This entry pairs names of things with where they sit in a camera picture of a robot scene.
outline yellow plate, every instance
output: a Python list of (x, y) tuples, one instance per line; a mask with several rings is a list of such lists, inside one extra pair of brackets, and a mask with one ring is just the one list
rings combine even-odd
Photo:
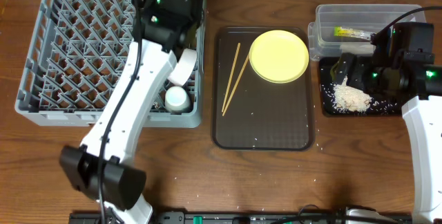
[(295, 34), (272, 30), (255, 39), (250, 47), (249, 59), (254, 71), (264, 80), (287, 83), (305, 72), (309, 52)]

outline wood grain surface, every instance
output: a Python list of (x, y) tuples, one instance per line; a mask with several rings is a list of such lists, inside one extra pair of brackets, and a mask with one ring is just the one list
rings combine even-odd
[[(14, 103), (41, 0), (9, 0), (0, 21), (0, 223), (67, 223), (74, 210), (98, 205), (74, 191), (59, 164), (65, 144), (89, 128), (39, 127)], [(295, 26), (307, 31), (324, 3), (417, 3), (442, 0), (208, 0), (204, 118), (196, 129), (144, 129), (135, 164), (147, 173), (144, 196), (157, 209), (199, 212), (296, 212), (357, 204), (410, 212), (414, 181), (401, 118), (326, 118), (312, 64), (316, 143), (302, 153), (226, 151), (211, 141), (214, 40), (224, 26)], [(442, 63), (442, 12), (434, 52)]]

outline wooden chopstick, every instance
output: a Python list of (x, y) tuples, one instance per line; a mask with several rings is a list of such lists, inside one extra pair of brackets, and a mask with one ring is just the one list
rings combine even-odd
[(244, 72), (244, 69), (246, 68), (247, 62), (249, 62), (249, 55), (247, 55), (246, 61), (244, 62), (244, 64), (242, 65), (241, 71), (240, 71), (240, 75), (238, 76), (238, 78), (236, 79), (235, 82), (235, 86), (233, 86), (233, 90), (232, 93), (230, 94), (229, 100), (227, 101), (227, 105), (226, 108), (224, 109), (224, 112), (222, 112), (222, 116), (224, 117), (224, 114), (226, 114), (227, 112), (227, 108), (230, 105), (230, 101), (232, 100), (233, 94), (235, 93), (236, 90), (236, 86), (238, 85), (238, 83), (240, 82), (241, 76), (242, 76), (242, 72)]
[(230, 70), (229, 83), (227, 84), (226, 94), (224, 96), (224, 102), (222, 103), (221, 112), (224, 113), (224, 106), (226, 105), (227, 95), (229, 94), (230, 83), (232, 81), (233, 71), (235, 70), (236, 58), (238, 57), (238, 53), (240, 52), (241, 43), (238, 43), (238, 47), (236, 48), (235, 59), (233, 60), (232, 69)]

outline pile of white grains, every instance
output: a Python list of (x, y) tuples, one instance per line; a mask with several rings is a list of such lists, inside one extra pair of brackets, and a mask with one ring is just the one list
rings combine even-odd
[(372, 98), (361, 90), (346, 85), (347, 77), (342, 85), (334, 85), (333, 107), (338, 111), (366, 112)]

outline plastic bin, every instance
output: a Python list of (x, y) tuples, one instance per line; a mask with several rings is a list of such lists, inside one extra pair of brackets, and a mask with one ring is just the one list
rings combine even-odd
[[(364, 39), (335, 37), (336, 26), (378, 32), (402, 14), (420, 8), (418, 5), (320, 5), (316, 8), (316, 20), (308, 26), (310, 59), (340, 57), (342, 52), (371, 55), (373, 45)], [(418, 12), (401, 21), (426, 22), (425, 14)]]
[[(102, 114), (122, 74), (132, 40), (131, 0), (41, 0), (15, 102), (17, 113), (42, 126), (84, 127)], [(204, 25), (198, 60), (184, 88), (190, 113), (164, 108), (165, 82), (145, 127), (193, 128), (202, 119)]]

